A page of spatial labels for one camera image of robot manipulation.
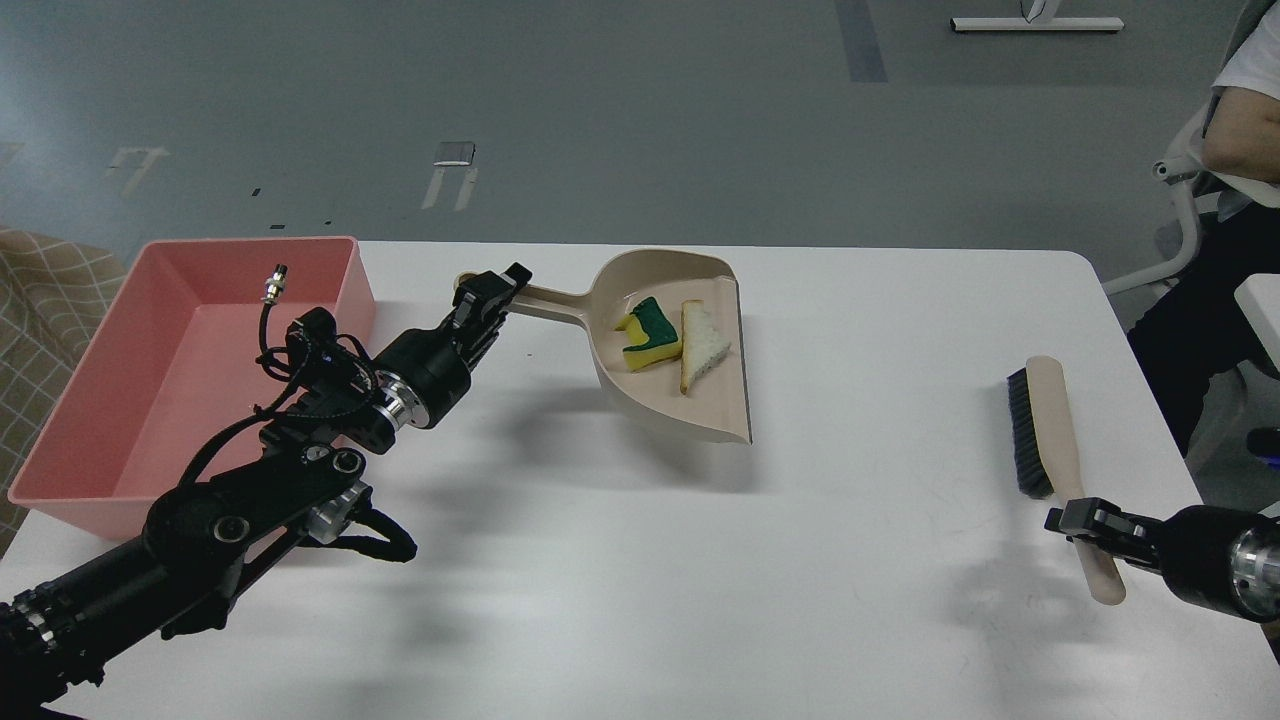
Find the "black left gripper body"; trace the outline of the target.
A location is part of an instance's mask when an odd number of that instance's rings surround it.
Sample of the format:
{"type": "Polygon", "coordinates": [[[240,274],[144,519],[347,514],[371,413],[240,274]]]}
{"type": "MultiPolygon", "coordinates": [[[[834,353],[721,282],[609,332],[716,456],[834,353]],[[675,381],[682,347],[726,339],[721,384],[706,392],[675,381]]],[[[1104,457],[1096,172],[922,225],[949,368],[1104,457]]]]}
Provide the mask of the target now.
{"type": "Polygon", "coordinates": [[[407,407],[406,423],[430,429],[470,391],[499,332],[499,315],[466,322],[448,315],[431,329],[402,332],[374,357],[374,368],[384,391],[407,407]]]}

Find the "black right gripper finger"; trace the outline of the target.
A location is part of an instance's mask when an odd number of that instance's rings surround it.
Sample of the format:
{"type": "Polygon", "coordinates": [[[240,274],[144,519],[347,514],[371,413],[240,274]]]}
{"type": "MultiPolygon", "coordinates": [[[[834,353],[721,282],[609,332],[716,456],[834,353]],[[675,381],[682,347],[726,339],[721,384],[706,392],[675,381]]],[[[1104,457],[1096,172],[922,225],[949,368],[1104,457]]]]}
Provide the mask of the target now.
{"type": "Polygon", "coordinates": [[[1158,519],[1123,511],[1101,497],[1070,500],[1044,519],[1048,532],[1092,541],[1148,541],[1160,527],[1158,519]]]}
{"type": "Polygon", "coordinates": [[[1073,534],[1071,542],[1100,550],[1105,555],[1147,573],[1161,573],[1161,561],[1155,543],[1147,534],[1085,536],[1073,534]]]}

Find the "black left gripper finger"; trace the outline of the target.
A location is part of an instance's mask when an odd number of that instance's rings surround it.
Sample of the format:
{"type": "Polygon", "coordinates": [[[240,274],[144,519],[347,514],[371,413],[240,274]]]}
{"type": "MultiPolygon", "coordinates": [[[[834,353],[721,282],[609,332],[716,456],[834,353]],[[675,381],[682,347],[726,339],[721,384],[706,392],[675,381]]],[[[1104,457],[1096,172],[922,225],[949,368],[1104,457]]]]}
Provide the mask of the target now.
{"type": "Polygon", "coordinates": [[[463,274],[454,287],[454,329],[497,331],[532,273],[520,263],[503,272],[463,274]]]}

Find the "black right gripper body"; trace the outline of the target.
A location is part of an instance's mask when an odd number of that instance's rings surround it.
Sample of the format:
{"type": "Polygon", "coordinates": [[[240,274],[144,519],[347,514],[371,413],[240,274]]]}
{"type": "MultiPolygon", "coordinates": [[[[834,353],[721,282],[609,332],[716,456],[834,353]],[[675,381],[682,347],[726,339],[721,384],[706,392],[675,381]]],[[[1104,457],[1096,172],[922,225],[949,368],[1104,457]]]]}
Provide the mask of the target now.
{"type": "Polygon", "coordinates": [[[1275,623],[1277,519],[1208,505],[1185,507],[1151,537],[1166,587],[1181,601],[1251,623],[1275,623]]]}

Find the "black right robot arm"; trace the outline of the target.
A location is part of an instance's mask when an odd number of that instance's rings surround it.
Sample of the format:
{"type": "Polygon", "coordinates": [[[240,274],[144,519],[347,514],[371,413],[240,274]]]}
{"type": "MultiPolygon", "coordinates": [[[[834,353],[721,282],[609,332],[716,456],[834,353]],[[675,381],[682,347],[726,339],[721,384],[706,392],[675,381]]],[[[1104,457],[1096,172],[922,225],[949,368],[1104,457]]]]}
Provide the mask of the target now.
{"type": "Polygon", "coordinates": [[[1074,434],[1053,428],[1047,439],[1027,427],[1018,450],[1024,493],[1059,497],[1044,529],[1075,548],[1091,597],[1119,605],[1126,587],[1117,561],[1160,577],[1180,601],[1249,623],[1277,620],[1277,519],[1208,505],[1166,520],[1085,497],[1074,434]]]}

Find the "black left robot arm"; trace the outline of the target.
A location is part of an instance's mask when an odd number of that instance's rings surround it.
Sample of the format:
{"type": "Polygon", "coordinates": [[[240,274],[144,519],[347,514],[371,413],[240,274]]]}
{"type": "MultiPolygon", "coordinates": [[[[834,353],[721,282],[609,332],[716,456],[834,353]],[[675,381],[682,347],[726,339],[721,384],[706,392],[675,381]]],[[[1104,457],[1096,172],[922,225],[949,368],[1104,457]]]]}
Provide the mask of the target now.
{"type": "Polygon", "coordinates": [[[282,393],[206,442],[136,538],[3,605],[3,716],[54,719],[52,701],[100,684],[108,662],[151,634],[223,629],[298,547],[412,560],[411,534],[372,505],[367,454],[457,405],[530,279],[520,264],[470,275],[436,327],[404,331],[376,355],[323,307],[294,319],[282,346],[261,343],[259,364],[282,393]]]}

